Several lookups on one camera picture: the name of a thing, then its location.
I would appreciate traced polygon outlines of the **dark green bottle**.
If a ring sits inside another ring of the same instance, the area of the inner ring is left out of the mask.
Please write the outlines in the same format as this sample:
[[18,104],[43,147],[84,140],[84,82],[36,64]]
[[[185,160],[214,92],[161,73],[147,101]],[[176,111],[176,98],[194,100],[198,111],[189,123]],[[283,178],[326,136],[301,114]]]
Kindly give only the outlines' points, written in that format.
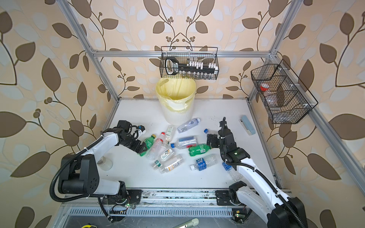
[[153,146],[155,138],[156,138],[156,135],[152,134],[150,137],[148,137],[144,140],[145,148],[140,153],[141,157],[144,156],[149,151],[149,149]]

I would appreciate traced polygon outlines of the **clear bottle red cap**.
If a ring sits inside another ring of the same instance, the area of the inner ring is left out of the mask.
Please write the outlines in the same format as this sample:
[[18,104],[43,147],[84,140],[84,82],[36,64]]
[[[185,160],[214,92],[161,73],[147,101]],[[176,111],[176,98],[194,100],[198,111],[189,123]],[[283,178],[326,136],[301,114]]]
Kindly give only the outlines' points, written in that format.
[[147,159],[152,161],[158,157],[164,141],[165,141],[165,132],[161,132],[161,134],[156,138],[154,144],[150,148],[147,154]]

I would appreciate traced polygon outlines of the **green sprite bottle yellow cap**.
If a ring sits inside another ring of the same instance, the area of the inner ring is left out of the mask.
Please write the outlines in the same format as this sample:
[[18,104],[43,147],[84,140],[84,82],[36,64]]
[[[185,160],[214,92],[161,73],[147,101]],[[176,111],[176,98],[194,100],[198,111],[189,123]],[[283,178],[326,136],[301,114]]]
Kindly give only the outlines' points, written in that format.
[[194,157],[194,156],[202,155],[202,154],[205,154],[206,152],[208,152],[209,150],[211,150],[211,146],[209,146],[207,144],[199,144],[197,146],[189,148],[189,156]]

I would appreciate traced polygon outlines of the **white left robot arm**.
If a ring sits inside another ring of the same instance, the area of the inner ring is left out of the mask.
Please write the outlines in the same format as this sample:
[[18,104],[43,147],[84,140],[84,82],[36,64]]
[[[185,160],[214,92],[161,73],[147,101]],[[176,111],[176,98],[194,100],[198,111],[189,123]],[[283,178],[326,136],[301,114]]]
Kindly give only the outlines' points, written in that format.
[[77,154],[68,154],[61,160],[61,167],[53,177],[50,197],[56,202],[68,202],[81,198],[116,196],[127,199],[123,181],[100,177],[97,162],[113,147],[122,145],[137,154],[147,151],[146,144],[138,138],[145,133],[142,125],[130,129],[114,127],[106,129],[91,145]]

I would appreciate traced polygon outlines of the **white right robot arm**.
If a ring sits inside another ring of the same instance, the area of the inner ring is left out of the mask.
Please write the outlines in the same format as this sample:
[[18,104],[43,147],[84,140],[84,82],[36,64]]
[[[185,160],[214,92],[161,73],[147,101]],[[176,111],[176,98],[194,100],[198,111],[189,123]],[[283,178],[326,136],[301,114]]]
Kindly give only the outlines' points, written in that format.
[[290,197],[270,181],[251,156],[237,146],[230,129],[222,128],[217,134],[208,134],[207,144],[219,149],[223,162],[245,178],[229,187],[231,203],[248,206],[269,228],[308,227],[302,201]]

